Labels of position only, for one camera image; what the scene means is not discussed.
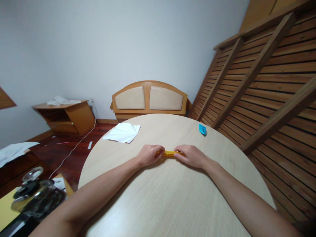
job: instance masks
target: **hand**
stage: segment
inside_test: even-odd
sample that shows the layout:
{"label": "hand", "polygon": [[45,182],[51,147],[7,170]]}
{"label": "hand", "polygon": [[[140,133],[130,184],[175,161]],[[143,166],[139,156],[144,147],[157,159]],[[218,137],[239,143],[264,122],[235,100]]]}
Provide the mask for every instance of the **hand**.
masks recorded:
{"label": "hand", "polygon": [[137,159],[141,167],[148,166],[159,160],[164,151],[165,148],[161,145],[144,145],[135,159]]}
{"label": "hand", "polygon": [[211,160],[202,151],[200,151],[196,146],[193,145],[180,145],[177,146],[174,151],[180,151],[185,154],[185,156],[182,156],[180,154],[173,154],[174,157],[196,168],[205,169],[205,166]]}

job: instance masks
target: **wooden bed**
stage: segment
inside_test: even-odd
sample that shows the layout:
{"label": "wooden bed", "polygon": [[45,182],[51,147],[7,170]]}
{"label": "wooden bed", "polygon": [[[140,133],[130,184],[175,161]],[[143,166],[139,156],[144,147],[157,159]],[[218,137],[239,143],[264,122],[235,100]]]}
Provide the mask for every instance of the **wooden bed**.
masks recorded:
{"label": "wooden bed", "polygon": [[118,122],[145,114],[185,116],[191,103],[188,95],[160,81],[132,83],[112,95],[110,108]]}

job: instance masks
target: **forearm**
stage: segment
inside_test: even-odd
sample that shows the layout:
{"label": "forearm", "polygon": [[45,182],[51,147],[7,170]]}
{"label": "forearm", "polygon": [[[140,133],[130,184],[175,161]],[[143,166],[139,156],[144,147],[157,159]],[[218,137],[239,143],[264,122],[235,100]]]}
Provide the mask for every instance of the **forearm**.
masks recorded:
{"label": "forearm", "polygon": [[252,236],[300,235],[276,210],[217,162],[209,160],[204,169]]}
{"label": "forearm", "polygon": [[32,233],[33,236],[75,236],[142,165],[133,158],[111,169],[76,191]]}
{"label": "forearm", "polygon": [[66,221],[85,223],[94,216],[139,169],[136,159],[111,169],[80,188],[64,204]]}

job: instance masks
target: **yellow origami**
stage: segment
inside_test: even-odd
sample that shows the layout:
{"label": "yellow origami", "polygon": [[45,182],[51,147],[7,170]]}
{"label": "yellow origami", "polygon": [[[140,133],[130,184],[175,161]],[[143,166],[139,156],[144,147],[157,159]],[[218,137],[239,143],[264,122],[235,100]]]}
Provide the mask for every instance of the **yellow origami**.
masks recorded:
{"label": "yellow origami", "polygon": [[164,153],[162,153],[162,156],[167,156],[167,157],[168,157],[168,156],[173,156],[173,154],[175,154],[175,153],[185,156],[185,154],[183,154],[183,153],[181,153],[181,152],[177,152],[177,151],[164,151]]}

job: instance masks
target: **light wood tabletop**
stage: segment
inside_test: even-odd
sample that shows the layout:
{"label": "light wood tabletop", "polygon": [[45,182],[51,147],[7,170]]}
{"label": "light wood tabletop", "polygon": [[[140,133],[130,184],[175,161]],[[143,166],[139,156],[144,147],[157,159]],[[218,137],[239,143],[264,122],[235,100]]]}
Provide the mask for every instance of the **light wood tabletop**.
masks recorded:
{"label": "light wood tabletop", "polygon": [[[190,144],[275,208],[255,166],[216,130],[204,125],[204,137],[199,122],[170,114],[125,122],[141,125],[138,135],[130,144],[101,138],[84,164],[79,188],[136,156],[144,144],[160,144],[166,150]],[[250,236],[209,176],[174,158],[139,170],[87,226],[87,236]]]}

